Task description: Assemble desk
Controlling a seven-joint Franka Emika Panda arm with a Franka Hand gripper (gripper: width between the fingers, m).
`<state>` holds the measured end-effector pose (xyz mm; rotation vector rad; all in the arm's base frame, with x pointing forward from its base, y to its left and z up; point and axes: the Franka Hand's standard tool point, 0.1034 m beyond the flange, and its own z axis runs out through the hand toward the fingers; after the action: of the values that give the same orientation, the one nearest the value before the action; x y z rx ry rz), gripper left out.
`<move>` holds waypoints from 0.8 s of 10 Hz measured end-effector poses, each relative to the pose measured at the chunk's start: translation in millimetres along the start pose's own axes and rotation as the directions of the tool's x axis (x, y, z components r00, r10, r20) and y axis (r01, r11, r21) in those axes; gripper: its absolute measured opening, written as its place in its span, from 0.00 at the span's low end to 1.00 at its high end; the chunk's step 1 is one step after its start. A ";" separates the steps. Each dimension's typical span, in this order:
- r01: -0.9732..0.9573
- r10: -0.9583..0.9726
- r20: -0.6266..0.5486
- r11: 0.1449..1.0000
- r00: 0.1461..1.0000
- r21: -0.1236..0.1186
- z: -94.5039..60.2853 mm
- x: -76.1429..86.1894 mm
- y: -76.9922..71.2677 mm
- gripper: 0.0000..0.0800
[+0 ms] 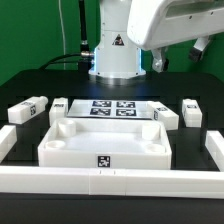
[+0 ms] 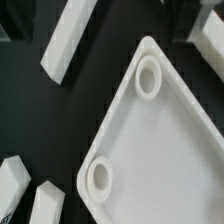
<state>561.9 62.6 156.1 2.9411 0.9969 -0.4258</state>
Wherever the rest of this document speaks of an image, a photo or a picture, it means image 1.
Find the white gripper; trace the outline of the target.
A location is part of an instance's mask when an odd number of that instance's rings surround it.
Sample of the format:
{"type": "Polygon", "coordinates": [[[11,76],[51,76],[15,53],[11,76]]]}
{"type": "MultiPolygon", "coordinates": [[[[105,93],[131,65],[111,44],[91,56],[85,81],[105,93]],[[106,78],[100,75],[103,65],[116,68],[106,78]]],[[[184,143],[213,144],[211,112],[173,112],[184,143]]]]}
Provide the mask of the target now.
{"type": "Polygon", "coordinates": [[[132,0],[127,35],[139,48],[153,49],[156,72],[168,69],[164,46],[198,38],[189,59],[199,62],[211,42],[208,35],[221,32],[224,0],[132,0]]]}

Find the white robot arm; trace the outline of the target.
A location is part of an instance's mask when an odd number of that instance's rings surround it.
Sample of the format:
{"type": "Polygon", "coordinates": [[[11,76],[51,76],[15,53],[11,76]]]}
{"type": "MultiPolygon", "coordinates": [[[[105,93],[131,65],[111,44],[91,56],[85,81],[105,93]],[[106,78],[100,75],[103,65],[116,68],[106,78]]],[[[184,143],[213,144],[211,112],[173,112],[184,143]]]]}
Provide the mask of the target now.
{"type": "Polygon", "coordinates": [[[99,0],[101,34],[90,77],[106,83],[146,75],[141,52],[151,51],[162,72],[170,45],[194,39],[203,52],[224,32],[224,0],[99,0]]]}

